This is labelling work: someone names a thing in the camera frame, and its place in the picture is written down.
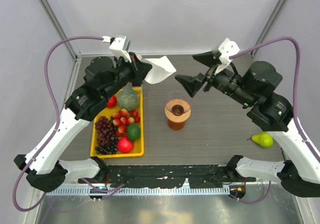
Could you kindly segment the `round wooden dripper stand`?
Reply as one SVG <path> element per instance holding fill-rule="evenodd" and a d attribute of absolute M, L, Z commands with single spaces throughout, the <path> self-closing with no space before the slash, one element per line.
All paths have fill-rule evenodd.
<path fill-rule="evenodd" d="M 172 99 L 166 103 L 164 113 L 168 120 L 185 122 L 191 115 L 191 105 L 183 99 Z"/>

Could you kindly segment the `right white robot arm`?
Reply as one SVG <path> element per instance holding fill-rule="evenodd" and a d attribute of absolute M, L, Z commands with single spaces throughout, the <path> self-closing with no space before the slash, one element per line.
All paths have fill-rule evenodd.
<path fill-rule="evenodd" d="M 266 61 L 253 62 L 244 75 L 240 75 L 233 63 L 231 69 L 215 73 L 221 66 L 220 54 L 209 51 L 194 54 L 193 59 L 207 66 L 206 73 L 196 76 L 175 75 L 190 97 L 202 89 L 215 88 L 237 103 L 262 131 L 269 134 L 289 156 L 285 161 L 262 161 L 234 155 L 226 167 L 226 175 L 232 181 L 240 178 L 256 178 L 280 184 L 289 193 L 301 198 L 320 196 L 320 168 L 311 157 L 311 151 L 303 147 L 303 138 L 294 122 L 294 108 L 282 95 L 275 93 L 283 77 Z"/>

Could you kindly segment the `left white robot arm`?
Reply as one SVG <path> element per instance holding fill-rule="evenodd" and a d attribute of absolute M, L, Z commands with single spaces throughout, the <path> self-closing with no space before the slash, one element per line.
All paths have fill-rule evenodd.
<path fill-rule="evenodd" d="M 113 95 L 128 83 L 141 84 L 152 68 L 133 52 L 129 61 L 123 57 L 116 62 L 108 56 L 94 58 L 85 68 L 85 83 L 73 91 L 59 112 L 59 124 L 47 133 L 50 140 L 43 139 L 30 153 L 14 158 L 17 167 L 27 174 L 28 183 L 45 193 L 81 178 L 102 183 L 107 177 L 107 166 L 100 158 L 63 161 L 60 156 L 78 133 L 106 108 Z"/>

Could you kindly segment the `green netted melon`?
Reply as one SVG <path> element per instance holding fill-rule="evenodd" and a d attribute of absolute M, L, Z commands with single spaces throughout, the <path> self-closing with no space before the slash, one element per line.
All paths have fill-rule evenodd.
<path fill-rule="evenodd" d="M 117 102 L 122 109 L 131 112 L 139 105 L 139 97 L 135 90 L 125 88 L 118 93 Z"/>

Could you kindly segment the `red apple back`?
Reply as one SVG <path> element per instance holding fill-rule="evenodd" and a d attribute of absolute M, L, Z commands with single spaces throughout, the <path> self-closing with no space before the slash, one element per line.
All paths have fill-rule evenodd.
<path fill-rule="evenodd" d="M 114 108 L 116 105 L 117 105 L 117 98 L 115 95 L 113 95 L 106 103 L 106 107 L 111 109 L 111 108 Z"/>

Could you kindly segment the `red apple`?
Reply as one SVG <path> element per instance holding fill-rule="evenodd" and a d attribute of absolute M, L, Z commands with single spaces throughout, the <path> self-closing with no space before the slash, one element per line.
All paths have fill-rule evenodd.
<path fill-rule="evenodd" d="M 114 108 L 116 105 L 117 105 L 117 98 L 115 95 L 113 95 L 106 103 L 106 107 L 111 109 L 111 108 Z"/>
<path fill-rule="evenodd" d="M 127 154 L 134 148 L 134 143 L 127 137 L 122 137 L 117 142 L 117 149 L 123 153 Z"/>

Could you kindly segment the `green lime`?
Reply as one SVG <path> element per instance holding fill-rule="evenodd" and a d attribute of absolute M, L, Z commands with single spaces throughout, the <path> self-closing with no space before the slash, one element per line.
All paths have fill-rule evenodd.
<path fill-rule="evenodd" d="M 135 142 L 141 137 L 141 129 L 136 123 L 130 124 L 126 129 L 128 139 Z"/>

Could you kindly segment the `dark purple grape bunch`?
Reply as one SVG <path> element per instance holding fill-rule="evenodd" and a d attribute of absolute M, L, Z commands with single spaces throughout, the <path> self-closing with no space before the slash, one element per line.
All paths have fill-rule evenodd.
<path fill-rule="evenodd" d="M 105 116 L 100 116 L 98 121 L 94 123 L 94 128 L 97 132 L 96 153 L 98 155 L 116 154 L 119 137 L 116 135 L 116 127 L 112 120 Z"/>

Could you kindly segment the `red apple front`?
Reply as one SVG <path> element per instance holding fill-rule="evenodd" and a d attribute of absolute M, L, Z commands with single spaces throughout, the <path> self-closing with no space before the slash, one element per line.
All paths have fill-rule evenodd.
<path fill-rule="evenodd" d="M 134 148 L 134 143 L 127 137 L 122 137 L 117 142 L 117 149 L 123 153 L 127 154 Z"/>

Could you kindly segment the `yellow plastic fruit tray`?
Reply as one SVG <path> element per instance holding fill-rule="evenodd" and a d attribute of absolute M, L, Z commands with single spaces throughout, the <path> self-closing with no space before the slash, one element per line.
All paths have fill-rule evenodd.
<path fill-rule="evenodd" d="M 126 88 L 125 91 L 136 93 L 133 96 L 135 101 L 129 104 L 129 109 L 115 103 L 113 107 L 106 107 L 95 117 L 90 147 L 91 157 L 133 158 L 144 154 L 142 87 Z"/>

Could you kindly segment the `green pear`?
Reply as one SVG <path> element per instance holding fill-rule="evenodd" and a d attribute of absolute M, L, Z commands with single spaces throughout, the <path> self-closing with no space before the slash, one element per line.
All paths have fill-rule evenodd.
<path fill-rule="evenodd" d="M 273 138 L 267 132 L 255 134 L 251 136 L 249 140 L 262 148 L 271 148 L 274 145 Z"/>

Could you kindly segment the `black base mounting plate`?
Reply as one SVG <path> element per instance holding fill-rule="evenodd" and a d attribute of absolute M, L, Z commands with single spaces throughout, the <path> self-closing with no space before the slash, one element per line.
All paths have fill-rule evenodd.
<path fill-rule="evenodd" d="M 109 165 L 102 174 L 86 180 L 91 184 L 109 184 L 112 188 L 123 184 L 134 189 L 178 189 L 188 181 L 192 189 L 197 189 L 243 182 L 245 178 L 226 166 L 214 164 Z"/>

